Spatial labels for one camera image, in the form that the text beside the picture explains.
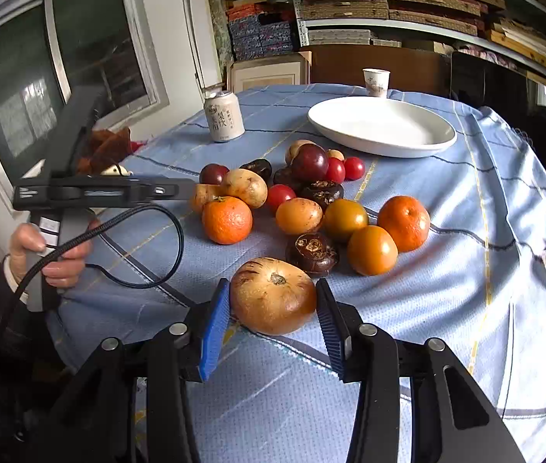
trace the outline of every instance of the plate rim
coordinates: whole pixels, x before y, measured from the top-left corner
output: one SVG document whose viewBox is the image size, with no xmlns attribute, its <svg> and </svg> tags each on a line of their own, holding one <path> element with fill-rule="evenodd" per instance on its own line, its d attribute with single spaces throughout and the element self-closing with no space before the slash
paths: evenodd
<svg viewBox="0 0 546 463">
<path fill-rule="evenodd" d="M 414 106 L 415 108 L 419 108 L 419 109 L 421 109 L 423 111 L 426 111 L 426 112 L 438 117 L 443 122 L 445 122 L 453 130 L 453 137 L 450 140 L 447 140 L 447 141 L 444 141 L 444 142 L 437 142 L 435 144 L 421 144 L 421 145 L 418 145 L 418 146 L 417 145 L 392 144 L 392 143 L 389 143 L 389 142 L 382 142 L 382 141 L 373 140 L 373 139 L 365 139 L 364 137 L 358 137 L 357 135 L 345 134 L 344 132 L 339 132 L 337 130 L 334 130 L 334 129 L 331 129 L 331 128 L 328 128 L 328 127 L 324 127 L 320 123 L 316 122 L 311 116 L 312 110 L 314 108 L 316 108 L 317 106 L 319 106 L 320 104 L 324 104 L 326 102 L 334 101 L 334 100 L 338 100 L 338 99 L 350 99 L 350 98 L 370 98 L 370 99 L 378 99 L 377 102 L 389 101 L 389 102 L 393 102 L 393 103 L 408 104 L 410 106 Z M 369 97 L 368 95 L 346 95 L 345 97 L 334 97 L 334 98 L 331 98 L 331 99 L 327 99 L 327 100 L 321 101 L 321 102 L 319 102 L 317 104 L 314 104 L 313 106 L 311 106 L 311 108 L 309 108 L 308 120 L 313 125 L 315 125 L 318 129 L 324 129 L 326 131 L 335 132 L 337 134 L 342 134 L 342 135 L 345 135 L 346 137 L 352 137 L 352 138 L 354 138 L 356 140 L 360 140 L 360 141 L 364 141 L 364 142 L 368 142 L 368 143 L 384 144 L 384 145 L 387 145 L 388 147 L 401 149 L 401 150 L 428 151 L 428 150 L 446 149 L 446 148 L 452 146 L 453 144 L 455 144 L 455 142 L 457 141 L 457 131 L 455 130 L 454 126 L 447 119 L 445 119 L 444 117 L 441 117 L 439 114 L 434 113 L 431 110 L 428 110 L 424 106 L 419 106 L 417 104 L 412 104 L 411 102 L 407 102 L 407 101 L 401 101 L 401 100 L 397 100 L 397 99 L 389 99 L 388 97 L 382 97 L 381 98 L 381 97 Z"/>
</svg>

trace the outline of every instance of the blue tablecloth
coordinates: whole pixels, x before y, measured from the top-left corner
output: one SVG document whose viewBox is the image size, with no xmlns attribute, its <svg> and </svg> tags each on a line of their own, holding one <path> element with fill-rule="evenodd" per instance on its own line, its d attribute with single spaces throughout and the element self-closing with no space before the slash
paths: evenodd
<svg viewBox="0 0 546 463">
<path fill-rule="evenodd" d="M 327 99 L 365 95 L 363 88 L 316 84 L 276 86 L 239 95 L 246 133 L 226 144 L 210 140 L 202 113 L 170 129 L 129 157 L 136 174 L 197 179 L 204 165 L 229 168 L 257 158 L 283 167 L 292 141 L 318 135 L 308 109 Z M 394 195 L 418 198 L 433 223 L 419 250 L 399 257 L 383 276 L 357 276 L 345 260 L 329 277 L 336 298 L 395 338 L 423 343 L 439 336 L 466 364 L 528 462 L 546 457 L 546 172 L 528 144 L 489 108 L 481 111 L 431 95 L 390 91 L 450 122 L 457 142 L 434 157 L 406 160 L 360 155 L 368 172 L 345 183 L 347 198 L 372 220 Z M 187 203 L 164 204 L 180 218 L 185 256 L 167 289 L 137 291 L 87 270 L 48 325 L 64 360 L 77 367 L 108 336 L 126 342 L 152 337 L 181 320 L 194 302 L 210 299 L 219 278 L 247 260 L 283 259 L 285 239 L 266 210 L 237 245 L 204 235 Z M 108 219 L 118 211 L 105 211 Z M 91 260 L 123 279 L 148 281 L 173 263 L 176 233 L 166 217 L 146 212 L 96 239 Z M 205 385 L 189 390 L 203 462 L 346 460 L 358 385 L 343 385 L 329 367 L 317 318 L 288 336 L 238 330 Z M 411 404 L 402 381 L 399 461 L 410 459 Z M 143 411 L 137 414 L 143 430 Z"/>
</svg>

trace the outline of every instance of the window pane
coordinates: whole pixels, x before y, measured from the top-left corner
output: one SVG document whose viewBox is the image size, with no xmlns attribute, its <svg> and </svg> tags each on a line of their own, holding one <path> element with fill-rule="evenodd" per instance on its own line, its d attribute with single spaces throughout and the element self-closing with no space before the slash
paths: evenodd
<svg viewBox="0 0 546 463">
<path fill-rule="evenodd" d="M 56 33 L 71 90 L 105 86 L 104 115 L 146 95 L 123 0 L 52 0 Z"/>
<path fill-rule="evenodd" d="M 40 5 L 0 26 L 0 162 L 12 183 L 45 158 L 62 107 Z"/>
</svg>

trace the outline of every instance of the window frame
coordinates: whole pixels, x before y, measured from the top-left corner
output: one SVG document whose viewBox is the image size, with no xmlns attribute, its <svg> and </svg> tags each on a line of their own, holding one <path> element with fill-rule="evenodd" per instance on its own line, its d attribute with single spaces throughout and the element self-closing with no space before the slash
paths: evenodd
<svg viewBox="0 0 546 463">
<path fill-rule="evenodd" d="M 63 65 L 59 42 L 56 34 L 56 22 L 54 21 L 53 0 L 7 0 L 0 4 L 0 26 L 18 15 L 42 5 L 46 21 L 46 36 L 49 45 L 49 53 L 54 65 L 54 72 L 59 85 L 59 91 L 66 102 L 71 89 L 67 74 Z M 138 66 L 144 82 L 146 95 L 121 106 L 113 112 L 101 118 L 96 128 L 118 129 L 129 125 L 151 113 L 166 107 L 169 104 L 168 95 L 157 62 L 152 36 L 144 11 L 144 0 L 123 0 L 127 23 L 129 26 L 132 45 L 138 60 Z M 14 187 L 7 177 L 7 173 L 0 162 L 0 196 L 13 216 L 17 211 L 11 204 Z"/>
</svg>

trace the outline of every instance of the metal screw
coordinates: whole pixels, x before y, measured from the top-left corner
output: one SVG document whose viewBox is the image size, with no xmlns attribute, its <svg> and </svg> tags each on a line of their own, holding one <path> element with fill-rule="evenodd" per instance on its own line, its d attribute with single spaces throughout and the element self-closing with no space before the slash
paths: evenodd
<svg viewBox="0 0 546 463">
<path fill-rule="evenodd" d="M 446 348 L 445 342 L 442 340 L 439 340 L 438 338 L 432 338 L 431 340 L 429 340 L 429 343 L 427 344 L 429 348 L 431 348 L 435 352 L 441 352 Z"/>
<path fill-rule="evenodd" d="M 373 323 L 362 323 L 358 328 L 358 332 L 363 336 L 375 336 L 378 333 L 378 328 Z"/>
<path fill-rule="evenodd" d="M 116 338 L 106 338 L 104 341 L 101 342 L 101 348 L 103 348 L 107 352 L 115 350 L 117 347 L 118 339 Z"/>
<path fill-rule="evenodd" d="M 176 322 L 170 326 L 170 334 L 173 336 L 182 336 L 186 332 L 187 326 L 182 322 Z"/>
</svg>

